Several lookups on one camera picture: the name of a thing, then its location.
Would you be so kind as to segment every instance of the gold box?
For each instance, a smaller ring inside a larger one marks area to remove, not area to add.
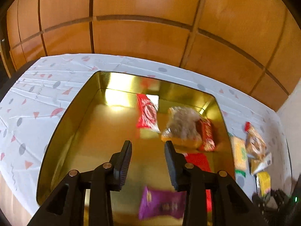
[[[173,187],[160,135],[136,128],[139,117],[136,93],[159,96],[160,131],[166,128],[167,111],[172,106],[191,107],[207,116],[213,124],[216,144],[215,151],[205,152],[211,171],[225,170],[235,179],[231,143],[214,96],[153,78],[96,72],[74,98],[50,140],[38,180],[38,204],[45,201],[70,170],[94,170],[119,152],[125,140],[130,140],[132,158],[126,183],[120,192],[111,192],[114,221],[130,225],[182,224],[182,220],[169,216],[138,220],[145,185],[162,190],[173,190]],[[198,152],[179,147],[176,150]]]

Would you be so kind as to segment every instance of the candy wrapper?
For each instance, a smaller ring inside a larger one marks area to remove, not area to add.
[[[183,154],[188,163],[192,163],[193,165],[199,167],[201,170],[206,172],[211,172],[209,162],[207,157],[202,153],[194,153],[194,154]],[[212,201],[211,201],[211,191],[209,189],[206,190],[206,202],[207,202],[207,212],[212,211]]]
[[[138,119],[137,128],[145,128],[159,133],[160,130],[158,127],[155,105],[145,94],[137,94],[137,101],[141,113]]]
[[[203,144],[199,147],[200,151],[213,151],[215,144],[213,141],[212,125],[210,119],[202,118],[197,121],[196,128],[202,134]]]
[[[246,122],[245,132],[248,134],[246,142],[247,153],[262,161],[267,150],[265,142],[250,122]]]
[[[265,158],[261,160],[251,159],[251,175],[254,175],[272,164],[272,154],[268,153]]]
[[[267,172],[259,172],[255,175],[257,194],[265,203],[271,198],[271,177]]]
[[[144,188],[139,208],[139,220],[169,215],[182,218],[185,210],[186,192],[172,192]]]
[[[230,140],[233,151],[235,172],[246,177],[248,157],[246,154],[245,141],[232,135],[230,136]]]
[[[201,135],[196,129],[196,122],[201,118],[200,114],[188,107],[169,108],[169,114],[169,121],[161,140],[163,142],[171,140],[175,145],[197,149],[202,143]]]

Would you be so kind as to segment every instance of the copper rivet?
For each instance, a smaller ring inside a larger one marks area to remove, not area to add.
[[[228,175],[228,173],[226,171],[219,171],[219,175],[222,176],[222,177],[226,177]]]
[[[193,166],[192,163],[186,163],[185,167],[188,168],[188,169],[192,169],[194,166]]]
[[[71,170],[69,172],[69,176],[76,176],[77,175],[77,170]]]
[[[112,164],[109,163],[109,162],[106,162],[106,163],[104,163],[102,166],[103,166],[103,168],[108,169],[108,168],[111,168],[111,167],[112,167]]]

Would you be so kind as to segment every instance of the red candy wrapper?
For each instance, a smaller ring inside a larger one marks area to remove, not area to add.
[[[157,122],[157,111],[154,104],[145,94],[137,94],[140,117],[138,119],[137,128],[145,128],[160,133]]]
[[[202,134],[203,144],[199,147],[200,151],[213,151],[215,144],[213,141],[211,121],[207,118],[197,121],[196,128]]]
[[[206,172],[211,172],[209,162],[207,157],[202,153],[195,154],[184,154],[186,161],[188,163],[192,163],[193,165],[199,167],[201,170]],[[209,189],[206,190],[206,201],[207,201],[207,212],[212,211],[212,202],[211,202],[211,191]]]

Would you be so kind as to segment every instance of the white tablecloth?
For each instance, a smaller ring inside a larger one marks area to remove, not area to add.
[[[46,147],[65,110],[96,71],[126,72],[175,82],[214,95],[228,132],[245,139],[250,121],[273,155],[267,169],[272,188],[290,193],[291,172],[278,115],[254,98],[211,78],[149,60],[102,54],[64,54],[35,62],[0,103],[0,171],[20,203],[33,215],[36,187]],[[236,177],[250,198],[255,179]]]

